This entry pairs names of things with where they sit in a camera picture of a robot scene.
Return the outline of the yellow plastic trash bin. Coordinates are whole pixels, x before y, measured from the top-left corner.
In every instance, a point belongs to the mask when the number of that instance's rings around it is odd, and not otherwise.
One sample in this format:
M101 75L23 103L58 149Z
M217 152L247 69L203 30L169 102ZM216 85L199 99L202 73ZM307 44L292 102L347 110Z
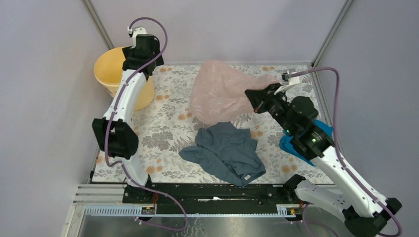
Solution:
M94 65L94 75L99 83L107 88L108 93L115 97L122 79L122 64L125 61L125 56L122 47L111 49L102 54ZM154 100L155 86L152 76L142 88L137 101L134 105L134 110L142 110L146 108Z

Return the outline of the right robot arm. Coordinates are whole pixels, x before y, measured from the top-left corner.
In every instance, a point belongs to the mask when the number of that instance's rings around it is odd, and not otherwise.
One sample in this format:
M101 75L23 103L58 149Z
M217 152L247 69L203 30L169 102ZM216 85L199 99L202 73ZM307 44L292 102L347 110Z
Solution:
M309 97L288 101L279 88L278 83L271 84L261 90L248 89L245 95L254 111L268 112L291 137L292 148L322 170L341 191L335 194L295 175L287 181L284 199L322 208L340 219L354 236L381 235L387 222L401 209L400 201L380 194L336 151L332 138L315 123L318 111Z

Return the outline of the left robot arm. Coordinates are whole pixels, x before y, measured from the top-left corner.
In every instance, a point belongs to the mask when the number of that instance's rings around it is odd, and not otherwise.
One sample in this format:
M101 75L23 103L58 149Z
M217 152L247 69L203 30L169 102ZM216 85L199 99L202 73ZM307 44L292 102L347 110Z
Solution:
M128 186L136 187L134 196L142 203L153 198L155 191L147 186L149 174L138 158L139 138L131 116L134 105L156 66L162 64L159 40L151 34L133 37L133 45L122 49L121 83L110 107L102 118L92 122L99 148L108 167L120 165Z

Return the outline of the pink plastic trash bag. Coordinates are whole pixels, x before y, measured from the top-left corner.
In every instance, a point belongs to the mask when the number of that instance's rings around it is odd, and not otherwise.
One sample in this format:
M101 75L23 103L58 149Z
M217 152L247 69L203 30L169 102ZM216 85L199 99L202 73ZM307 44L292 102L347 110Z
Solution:
M231 121L253 111L245 90L264 89L277 82L271 75L249 76L223 62L206 61L194 79L189 111L208 125Z

